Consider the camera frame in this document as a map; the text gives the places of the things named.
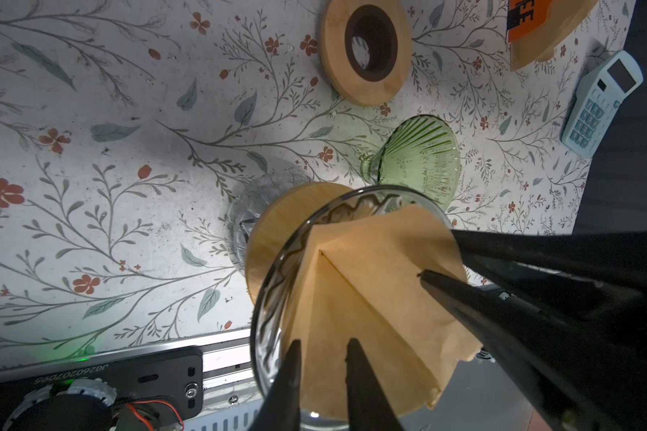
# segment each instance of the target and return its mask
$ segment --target calculator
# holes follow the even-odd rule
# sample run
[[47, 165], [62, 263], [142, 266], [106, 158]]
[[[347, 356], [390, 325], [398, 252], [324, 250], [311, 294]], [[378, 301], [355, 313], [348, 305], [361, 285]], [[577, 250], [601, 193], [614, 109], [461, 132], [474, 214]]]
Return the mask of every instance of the calculator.
[[638, 62], [625, 51], [586, 74], [575, 90], [577, 101], [561, 142], [583, 157], [592, 157], [621, 102], [641, 83]]

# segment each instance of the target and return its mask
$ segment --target table surface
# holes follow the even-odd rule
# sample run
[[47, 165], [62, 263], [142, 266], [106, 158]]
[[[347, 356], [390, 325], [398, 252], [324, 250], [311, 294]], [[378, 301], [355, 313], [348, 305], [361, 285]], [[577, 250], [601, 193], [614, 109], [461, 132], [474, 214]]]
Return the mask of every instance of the table surface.
[[226, 246], [240, 188], [265, 171], [359, 187], [359, 157], [416, 114], [457, 134], [456, 228], [572, 231], [589, 161], [558, 136], [634, 1], [601, 0], [516, 73], [505, 1], [403, 1], [410, 76], [368, 108], [323, 72], [325, 4], [0, 1], [0, 368], [247, 325]]

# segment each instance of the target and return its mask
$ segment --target red wire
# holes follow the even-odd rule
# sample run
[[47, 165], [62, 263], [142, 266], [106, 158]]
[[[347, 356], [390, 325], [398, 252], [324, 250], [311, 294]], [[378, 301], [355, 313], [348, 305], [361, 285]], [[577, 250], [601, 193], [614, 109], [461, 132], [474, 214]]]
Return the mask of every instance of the red wire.
[[185, 429], [185, 423], [182, 422], [182, 418], [180, 417], [180, 413], [177, 412], [177, 410], [175, 409], [175, 407], [171, 403], [167, 403], [167, 402], [161, 401], [161, 400], [132, 401], [132, 404], [151, 404], [151, 403], [165, 404], [166, 406], [172, 408], [173, 412], [175, 412], [175, 416], [177, 416], [177, 420], [180, 422], [180, 425], [182, 426], [182, 429], [180, 431], [183, 431]]
[[136, 416], [136, 417], [138, 418], [138, 420], [139, 420], [139, 421], [141, 421], [141, 423], [143, 423], [144, 425], [146, 425], [146, 427], [149, 429], [149, 431], [154, 431], [154, 430], [153, 430], [153, 427], [151, 426], [151, 424], [149, 423], [149, 421], [147, 421], [147, 420], [146, 420], [145, 418], [143, 418], [139, 413], [137, 413], [137, 409], [135, 409], [135, 408], [134, 408], [134, 406], [132, 406], [132, 404], [127, 404], [127, 408], [128, 408], [128, 409], [130, 409], [130, 410], [132, 411], [132, 414], [134, 414], [134, 416]]

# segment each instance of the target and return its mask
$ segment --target screw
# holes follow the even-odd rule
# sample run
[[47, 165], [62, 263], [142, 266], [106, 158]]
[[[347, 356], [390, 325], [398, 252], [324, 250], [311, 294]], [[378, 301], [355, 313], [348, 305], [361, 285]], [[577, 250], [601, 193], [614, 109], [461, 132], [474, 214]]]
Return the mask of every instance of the screw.
[[566, 431], [578, 431], [576, 426], [578, 422], [578, 413], [570, 408], [561, 414], [561, 427]]
[[198, 393], [198, 384], [191, 383], [185, 386], [185, 397], [188, 399], [194, 398]]

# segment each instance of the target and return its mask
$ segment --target black metal plate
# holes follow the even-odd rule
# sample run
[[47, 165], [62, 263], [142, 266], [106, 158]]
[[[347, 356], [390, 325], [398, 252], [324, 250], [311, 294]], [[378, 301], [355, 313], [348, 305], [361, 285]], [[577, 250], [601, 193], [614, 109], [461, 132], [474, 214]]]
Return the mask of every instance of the black metal plate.
[[[86, 377], [100, 378], [117, 390], [117, 401], [158, 397], [170, 401], [182, 419], [197, 416], [203, 405], [202, 353], [197, 347], [169, 350], [140, 357], [106, 363], [101, 360], [68, 364], [61, 372], [34, 375], [29, 378], [0, 383], [0, 430], [9, 414], [33, 390], [55, 383]], [[198, 384], [198, 393], [192, 399], [185, 397], [189, 383]], [[176, 423], [173, 411], [164, 405], [146, 404], [145, 409], [158, 412], [162, 426]]]

